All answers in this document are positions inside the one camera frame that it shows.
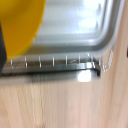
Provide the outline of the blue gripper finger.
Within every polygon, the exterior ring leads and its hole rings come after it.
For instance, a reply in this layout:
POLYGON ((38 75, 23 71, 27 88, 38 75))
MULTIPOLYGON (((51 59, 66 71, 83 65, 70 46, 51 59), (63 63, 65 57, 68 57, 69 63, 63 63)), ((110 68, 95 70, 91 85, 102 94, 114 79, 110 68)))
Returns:
POLYGON ((0 72, 2 72, 2 69, 5 65, 6 60, 7 60, 7 55, 6 55, 6 49, 5 49, 4 39, 3 39, 2 28, 0 24, 0 72))

